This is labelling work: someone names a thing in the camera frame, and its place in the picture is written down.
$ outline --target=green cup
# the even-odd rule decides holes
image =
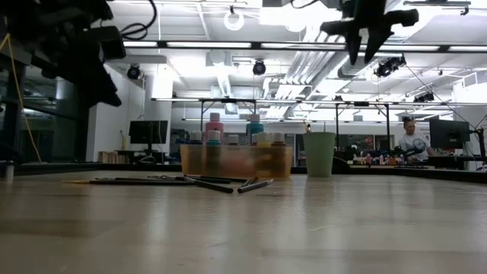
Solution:
[[[311,132],[303,135],[308,176],[331,176],[335,137],[336,134],[331,132]]]

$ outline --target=orange plastic container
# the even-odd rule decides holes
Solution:
[[[181,145],[183,173],[212,177],[287,178],[292,147]]]

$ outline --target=window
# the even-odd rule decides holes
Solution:
[[[31,109],[25,109],[24,112],[43,162],[84,160],[84,155],[81,155],[80,159],[76,151],[76,121]],[[19,152],[26,162],[37,161],[37,153],[30,140],[24,114],[19,136]]]
[[[63,78],[43,77],[40,68],[26,67],[24,102],[62,115],[79,114],[79,96],[75,86]]]

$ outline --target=man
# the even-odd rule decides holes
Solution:
[[[431,144],[426,137],[421,133],[415,133],[415,122],[410,118],[405,118],[403,122],[406,134],[399,141],[401,149],[404,151],[410,149],[418,149],[422,151],[422,153],[409,156],[408,161],[424,161],[428,159],[428,156],[433,156],[434,150],[431,148]]]

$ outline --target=wall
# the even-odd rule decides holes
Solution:
[[[125,75],[109,66],[105,66],[118,88],[117,94],[122,101],[120,107],[98,104],[90,108],[88,120],[87,161],[96,161],[99,151],[114,151],[122,148],[122,136],[127,136],[127,148],[139,150],[142,145],[131,145],[129,125],[143,113],[145,92],[132,83]]]

